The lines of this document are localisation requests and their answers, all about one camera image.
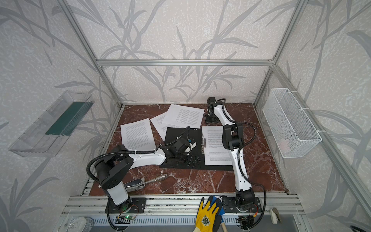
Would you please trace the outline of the blue folder black inside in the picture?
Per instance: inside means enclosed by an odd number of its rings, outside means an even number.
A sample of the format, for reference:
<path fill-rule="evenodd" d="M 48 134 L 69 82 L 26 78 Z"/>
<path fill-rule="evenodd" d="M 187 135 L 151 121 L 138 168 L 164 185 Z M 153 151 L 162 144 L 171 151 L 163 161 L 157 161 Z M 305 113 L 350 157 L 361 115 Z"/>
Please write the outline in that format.
<path fill-rule="evenodd" d="M 232 171 L 231 165 L 206 165 L 201 129 L 171 128 L 165 136 L 166 160 L 160 168 Z"/>

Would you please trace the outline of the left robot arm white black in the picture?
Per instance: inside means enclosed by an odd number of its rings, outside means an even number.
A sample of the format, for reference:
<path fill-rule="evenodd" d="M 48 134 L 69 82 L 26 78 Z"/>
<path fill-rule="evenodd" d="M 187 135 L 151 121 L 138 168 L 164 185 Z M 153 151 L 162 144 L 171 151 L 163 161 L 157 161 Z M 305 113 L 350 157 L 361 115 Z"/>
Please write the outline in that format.
<path fill-rule="evenodd" d="M 162 165 L 164 163 L 185 163 L 197 142 L 190 138 L 158 145 L 152 150 L 128 150 L 124 147 L 93 158 L 86 167 L 88 176 L 99 183 L 115 206 L 129 203 L 129 195 L 124 183 L 125 175 L 133 168 Z"/>

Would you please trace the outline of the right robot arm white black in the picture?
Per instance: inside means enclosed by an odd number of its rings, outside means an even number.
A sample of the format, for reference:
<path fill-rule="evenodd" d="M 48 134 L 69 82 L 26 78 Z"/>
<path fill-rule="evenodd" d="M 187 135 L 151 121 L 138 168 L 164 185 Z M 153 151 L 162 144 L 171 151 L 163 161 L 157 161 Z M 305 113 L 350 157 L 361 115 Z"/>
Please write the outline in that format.
<path fill-rule="evenodd" d="M 255 203 L 253 186 L 262 186 L 249 180 L 243 158 L 243 148 L 255 140 L 257 130 L 250 122 L 235 121 L 228 113 L 225 102 L 225 98 L 217 100 L 215 97 L 209 97 L 205 121 L 207 124 L 220 122 L 223 125 L 222 145 L 230 155 L 235 176 L 235 204 L 244 212 Z M 253 130 L 253 137 L 247 142 L 244 141 L 244 125 Z"/>

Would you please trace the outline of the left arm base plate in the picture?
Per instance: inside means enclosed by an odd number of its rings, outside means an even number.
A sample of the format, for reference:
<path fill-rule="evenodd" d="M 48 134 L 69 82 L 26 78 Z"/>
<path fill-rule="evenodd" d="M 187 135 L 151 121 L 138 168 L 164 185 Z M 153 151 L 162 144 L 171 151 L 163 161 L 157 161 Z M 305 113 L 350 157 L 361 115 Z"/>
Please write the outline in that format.
<path fill-rule="evenodd" d="M 146 198 L 128 198 L 123 203 L 118 206 L 114 203 L 112 198 L 108 198 L 108 205 L 106 206 L 105 213 L 109 214 L 118 214 L 118 213 L 133 213 L 133 214 L 142 214 L 145 210 Z"/>

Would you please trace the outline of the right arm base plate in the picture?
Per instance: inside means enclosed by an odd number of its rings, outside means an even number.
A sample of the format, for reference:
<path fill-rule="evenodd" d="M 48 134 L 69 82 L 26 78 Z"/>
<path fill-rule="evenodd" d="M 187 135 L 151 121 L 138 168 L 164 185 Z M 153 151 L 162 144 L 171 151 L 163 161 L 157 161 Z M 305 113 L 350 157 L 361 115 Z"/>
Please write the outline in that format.
<path fill-rule="evenodd" d="M 249 204 L 246 206 L 237 206 L 235 197 L 227 197 L 222 195 L 219 197 L 225 213 L 261 213 L 262 212 L 262 204 L 260 203 L 260 199 L 255 197 L 255 201 L 253 204 Z"/>

